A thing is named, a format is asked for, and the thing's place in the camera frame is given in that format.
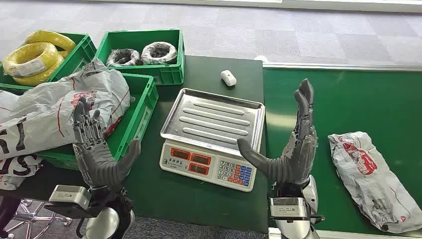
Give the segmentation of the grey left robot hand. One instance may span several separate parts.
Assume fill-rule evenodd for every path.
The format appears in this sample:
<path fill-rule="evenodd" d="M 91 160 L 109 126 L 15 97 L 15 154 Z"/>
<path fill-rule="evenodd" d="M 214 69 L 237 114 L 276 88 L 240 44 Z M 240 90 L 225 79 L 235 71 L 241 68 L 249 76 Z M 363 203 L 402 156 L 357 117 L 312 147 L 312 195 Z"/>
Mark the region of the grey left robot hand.
<path fill-rule="evenodd" d="M 80 97 L 73 116 L 73 149 L 85 183 L 91 188 L 121 184 L 141 153 L 140 139 L 133 139 L 123 158 L 116 161 L 100 127 L 100 111 L 91 116 L 86 98 Z"/>

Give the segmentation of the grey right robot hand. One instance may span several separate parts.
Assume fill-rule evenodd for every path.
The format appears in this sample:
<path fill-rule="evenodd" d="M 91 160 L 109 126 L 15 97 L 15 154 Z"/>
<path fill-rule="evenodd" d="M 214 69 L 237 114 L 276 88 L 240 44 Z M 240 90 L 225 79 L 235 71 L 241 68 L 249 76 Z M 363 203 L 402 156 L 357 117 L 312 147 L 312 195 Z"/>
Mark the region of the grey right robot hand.
<path fill-rule="evenodd" d="M 301 185 L 309 180 L 317 150 L 317 134 L 313 124 L 314 96 L 313 86 L 308 79 L 303 79 L 299 88 L 294 91 L 298 104 L 296 126 L 279 157 L 267 158 L 253 150 L 244 138 L 237 140 L 241 156 L 278 185 Z"/>

